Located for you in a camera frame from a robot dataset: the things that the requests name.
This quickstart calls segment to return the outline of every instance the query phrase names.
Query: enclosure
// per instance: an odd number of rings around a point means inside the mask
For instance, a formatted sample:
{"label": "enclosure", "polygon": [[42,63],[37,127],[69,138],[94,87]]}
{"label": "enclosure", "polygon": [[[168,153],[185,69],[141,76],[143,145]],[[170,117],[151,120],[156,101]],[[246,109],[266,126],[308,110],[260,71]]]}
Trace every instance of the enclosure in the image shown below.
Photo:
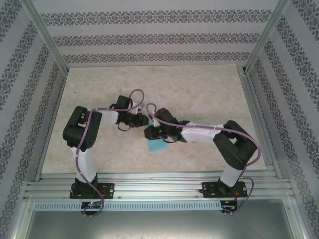
{"label": "enclosure", "polygon": [[[319,238],[318,0],[0,5],[0,238]],[[227,167],[214,144],[155,152],[145,127],[107,125],[92,155],[112,199],[83,217],[91,200],[70,199],[63,129],[76,106],[109,107],[134,89],[178,121],[231,119],[257,140],[238,213],[220,212],[234,198],[202,193]]]}

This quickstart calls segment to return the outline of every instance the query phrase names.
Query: black mounting plate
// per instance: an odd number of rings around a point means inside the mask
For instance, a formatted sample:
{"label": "black mounting plate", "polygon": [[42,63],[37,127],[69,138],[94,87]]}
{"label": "black mounting plate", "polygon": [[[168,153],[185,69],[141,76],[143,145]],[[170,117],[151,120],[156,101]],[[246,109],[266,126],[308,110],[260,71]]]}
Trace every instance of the black mounting plate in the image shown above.
{"label": "black mounting plate", "polygon": [[[71,186],[70,199],[88,199],[82,195],[74,193],[75,183]],[[102,193],[104,199],[113,199],[114,183],[98,183],[98,190]],[[100,196],[96,194],[92,199],[99,199]]]}
{"label": "black mounting plate", "polygon": [[203,194],[204,198],[234,198],[237,192],[238,198],[247,197],[247,189],[245,182],[237,182],[233,187],[229,188],[227,194],[222,194],[218,189],[217,182],[203,182],[202,189],[199,191]]}

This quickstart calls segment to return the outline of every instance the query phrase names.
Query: light blue block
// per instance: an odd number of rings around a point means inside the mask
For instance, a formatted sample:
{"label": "light blue block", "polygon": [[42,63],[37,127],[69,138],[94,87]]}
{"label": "light blue block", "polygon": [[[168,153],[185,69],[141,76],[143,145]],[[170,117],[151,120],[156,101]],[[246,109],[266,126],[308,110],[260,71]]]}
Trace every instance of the light blue block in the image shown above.
{"label": "light blue block", "polygon": [[148,141],[150,152],[157,152],[167,149],[167,143],[165,143],[162,139],[146,140]]}

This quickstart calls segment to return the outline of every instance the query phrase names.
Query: patterned wallpaper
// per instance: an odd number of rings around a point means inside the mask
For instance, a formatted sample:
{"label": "patterned wallpaper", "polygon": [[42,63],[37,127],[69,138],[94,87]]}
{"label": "patterned wallpaper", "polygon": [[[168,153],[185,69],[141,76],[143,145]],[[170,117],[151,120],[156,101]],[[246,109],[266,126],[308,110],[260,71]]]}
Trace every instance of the patterned wallpaper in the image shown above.
{"label": "patterned wallpaper", "polygon": [[18,0],[0,0],[0,239],[33,181],[64,77]]}
{"label": "patterned wallpaper", "polygon": [[251,72],[268,133],[310,238],[319,238],[319,2],[292,0]]}
{"label": "patterned wallpaper", "polygon": [[244,66],[278,0],[35,0],[70,67]]}

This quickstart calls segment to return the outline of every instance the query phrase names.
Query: beige tabletop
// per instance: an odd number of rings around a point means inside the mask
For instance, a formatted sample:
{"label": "beige tabletop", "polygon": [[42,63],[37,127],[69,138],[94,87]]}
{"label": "beige tabletop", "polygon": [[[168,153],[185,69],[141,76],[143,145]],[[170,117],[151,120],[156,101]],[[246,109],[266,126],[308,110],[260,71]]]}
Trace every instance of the beige tabletop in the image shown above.
{"label": "beige tabletop", "polygon": [[[144,91],[145,104],[165,107],[179,121],[217,125],[231,119],[257,139],[235,65],[71,68],[42,173],[76,172],[71,149],[62,138],[76,106],[108,107],[118,95],[129,96],[134,89]],[[132,98],[138,102],[141,95]],[[226,166],[214,144],[177,142],[150,152],[143,127],[122,132],[116,125],[101,126],[92,149],[99,173],[220,171]],[[250,169],[265,169],[264,160]]]}

